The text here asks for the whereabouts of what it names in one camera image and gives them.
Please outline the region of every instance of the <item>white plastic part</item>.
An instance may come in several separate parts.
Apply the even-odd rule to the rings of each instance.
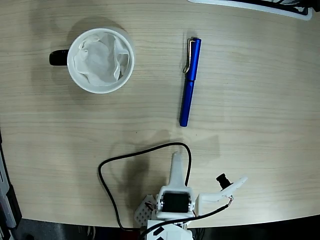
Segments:
[[[153,225],[162,223],[160,220],[149,220],[147,223],[147,228]],[[146,240],[193,240],[192,232],[190,230],[184,230],[183,228],[168,224],[162,226],[163,230],[160,228],[155,229],[146,236]]]
[[[312,11],[313,11],[312,8],[309,8],[307,15],[302,15],[302,14],[291,12],[291,11],[281,10],[281,9],[268,7],[268,6],[261,6],[257,4],[245,3],[240,1],[231,1],[231,0],[188,0],[188,1],[192,3],[197,3],[197,4],[212,4],[212,5],[257,10],[257,11],[262,11],[262,12],[272,13],[272,14],[279,14],[279,15],[306,20],[306,21],[311,19]]]
[[[152,195],[147,195],[143,199],[142,203],[134,212],[134,220],[136,221],[139,227],[147,226],[148,220],[152,218],[152,212],[153,210],[155,210],[156,204],[157,202],[154,196]]]
[[[190,218],[194,216],[193,210],[196,204],[194,193],[191,187],[187,187],[185,185],[182,169],[183,169],[182,156],[179,152],[176,151],[172,155],[169,184],[167,186],[161,187],[160,192],[156,197],[156,202],[157,202],[156,218],[157,219],[172,220],[172,219],[179,219],[179,218]],[[161,200],[165,193],[188,194],[191,200],[189,212],[185,212],[185,213],[162,212]]]
[[[246,181],[247,177],[243,176],[238,181],[232,183],[230,186],[226,187],[225,189],[221,190],[220,192],[216,193],[200,193],[196,199],[196,212],[198,216],[201,216],[202,207],[205,203],[216,203],[223,198],[230,198],[234,191],[240,188]]]

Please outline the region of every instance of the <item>wooden table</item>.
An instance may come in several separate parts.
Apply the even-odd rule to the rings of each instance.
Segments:
[[[320,14],[311,21],[186,0],[3,0],[0,127],[24,218],[117,226],[97,177],[107,158],[170,141],[192,151],[189,186],[248,176],[231,207],[191,227],[320,214]],[[110,94],[48,63],[85,30],[120,26],[136,65]],[[202,38],[189,125],[179,127],[187,38]],[[169,178],[168,148],[103,168],[124,226]],[[207,211],[220,204],[207,206]]]

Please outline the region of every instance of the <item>pen clip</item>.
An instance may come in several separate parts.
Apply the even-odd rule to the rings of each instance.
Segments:
[[[183,69],[183,73],[186,74],[190,69],[190,62],[191,62],[191,43],[195,43],[196,41],[193,38],[188,39],[188,51],[186,53],[186,65]]]

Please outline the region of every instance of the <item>tissue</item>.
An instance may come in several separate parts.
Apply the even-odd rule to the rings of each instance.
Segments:
[[[127,70],[129,51],[117,36],[101,32],[85,38],[73,60],[75,69],[91,85],[109,86]]]

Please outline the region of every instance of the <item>mug handle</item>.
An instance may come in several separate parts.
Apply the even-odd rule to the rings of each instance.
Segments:
[[[67,56],[69,49],[53,51],[49,55],[49,63],[52,66],[67,66]]]

